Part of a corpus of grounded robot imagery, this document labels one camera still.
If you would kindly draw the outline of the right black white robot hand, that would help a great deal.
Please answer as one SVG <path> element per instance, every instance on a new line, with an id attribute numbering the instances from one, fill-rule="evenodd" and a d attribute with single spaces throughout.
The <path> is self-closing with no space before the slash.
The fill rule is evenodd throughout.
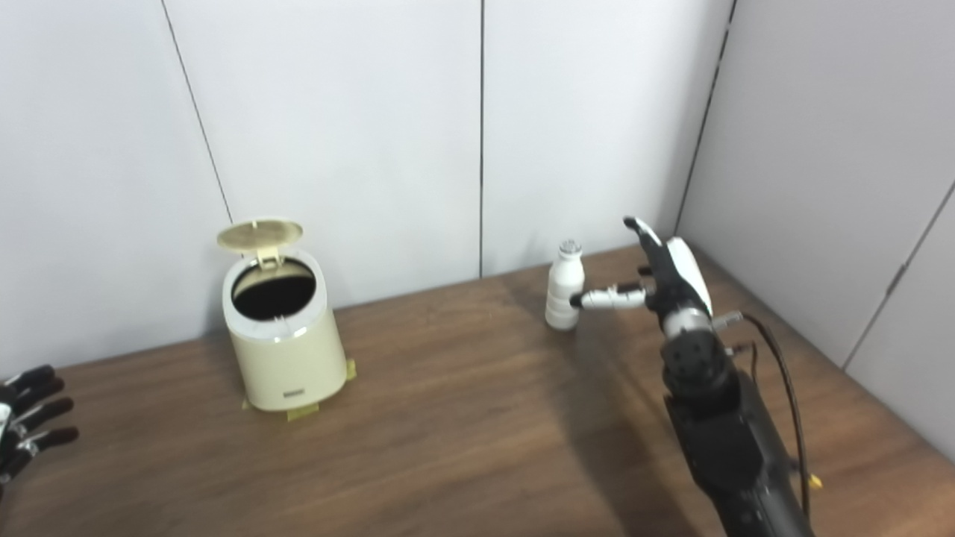
<path id="1" fill-rule="evenodd" d="M 712 299 L 689 246 L 679 237 L 662 241 L 639 218 L 625 216 L 623 223 L 638 236 L 648 262 L 645 272 L 654 282 L 584 290 L 569 297 L 569 306 L 576 310 L 645 308 L 657 316 L 667 339 L 685 332 L 714 333 Z"/>

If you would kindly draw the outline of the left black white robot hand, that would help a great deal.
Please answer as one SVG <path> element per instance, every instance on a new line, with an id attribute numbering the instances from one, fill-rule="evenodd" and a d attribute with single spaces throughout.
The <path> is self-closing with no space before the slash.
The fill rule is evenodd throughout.
<path id="1" fill-rule="evenodd" d="M 75 426 L 43 429 L 74 409 L 72 398 L 52 400 L 65 385 L 51 365 L 21 371 L 1 382 L 2 493 L 40 454 L 76 442 L 81 436 Z"/>

